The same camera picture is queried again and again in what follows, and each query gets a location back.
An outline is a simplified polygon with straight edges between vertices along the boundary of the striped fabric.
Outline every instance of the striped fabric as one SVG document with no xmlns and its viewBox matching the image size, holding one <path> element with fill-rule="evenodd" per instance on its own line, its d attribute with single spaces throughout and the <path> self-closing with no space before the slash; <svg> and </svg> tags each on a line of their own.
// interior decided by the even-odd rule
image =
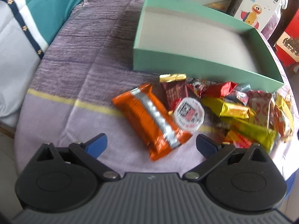
<svg viewBox="0 0 299 224">
<path fill-rule="evenodd" d="M 0 122 L 15 127 L 49 44 L 81 0 L 0 0 Z"/>
</svg>

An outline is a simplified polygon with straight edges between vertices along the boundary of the green box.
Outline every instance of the green box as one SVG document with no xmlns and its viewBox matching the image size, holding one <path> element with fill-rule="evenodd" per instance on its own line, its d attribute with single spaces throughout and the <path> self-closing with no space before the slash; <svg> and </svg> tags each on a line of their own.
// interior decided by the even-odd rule
<svg viewBox="0 0 299 224">
<path fill-rule="evenodd" d="M 283 86 L 276 63 L 255 28 L 186 0 L 145 0 L 134 43 L 134 70 Z"/>
</svg>

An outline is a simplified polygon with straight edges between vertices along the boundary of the cartoon duck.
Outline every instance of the cartoon duck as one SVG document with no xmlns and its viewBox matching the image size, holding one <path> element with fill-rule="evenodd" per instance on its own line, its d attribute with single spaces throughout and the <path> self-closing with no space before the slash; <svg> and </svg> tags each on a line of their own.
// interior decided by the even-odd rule
<svg viewBox="0 0 299 224">
<path fill-rule="evenodd" d="M 241 19 L 243 22 L 255 27 L 259 28 L 258 15 L 262 13 L 262 8 L 259 5 L 253 5 L 251 8 L 252 12 L 241 11 Z"/>
</svg>

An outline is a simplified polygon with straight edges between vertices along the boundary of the yellow candy wrapper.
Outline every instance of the yellow candy wrapper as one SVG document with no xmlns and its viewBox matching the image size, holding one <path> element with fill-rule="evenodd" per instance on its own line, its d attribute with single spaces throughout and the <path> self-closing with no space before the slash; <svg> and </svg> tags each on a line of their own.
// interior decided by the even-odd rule
<svg viewBox="0 0 299 224">
<path fill-rule="evenodd" d="M 291 110 L 291 93 L 290 93 L 291 90 L 288 91 L 286 97 L 284 98 L 289 110 Z"/>
<path fill-rule="evenodd" d="M 281 139 L 284 142 L 287 142 L 292 136 L 293 129 L 293 116 L 288 103 L 281 95 L 278 94 L 276 96 L 274 108 L 274 130 L 280 133 Z"/>
<path fill-rule="evenodd" d="M 256 113 L 243 105 L 224 102 L 222 99 L 205 97 L 201 99 L 201 103 L 209 107 L 218 117 L 235 117 L 240 119 L 249 119 L 251 122 Z"/>
<path fill-rule="evenodd" d="M 251 124 L 238 118 L 221 117 L 221 120 L 231 125 L 231 127 L 240 132 L 245 137 L 256 140 L 260 143 L 267 153 L 270 153 L 280 135 L 278 132 L 266 127 Z"/>
</svg>

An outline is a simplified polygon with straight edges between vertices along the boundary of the orange snack package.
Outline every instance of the orange snack package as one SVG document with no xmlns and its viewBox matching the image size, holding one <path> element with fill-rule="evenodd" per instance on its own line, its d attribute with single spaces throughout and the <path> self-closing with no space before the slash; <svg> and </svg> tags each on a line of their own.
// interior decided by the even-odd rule
<svg viewBox="0 0 299 224">
<path fill-rule="evenodd" d="M 160 100 L 152 93 L 151 84 L 143 84 L 112 99 L 149 148 L 155 161 L 184 144 L 192 134 L 180 129 Z"/>
</svg>

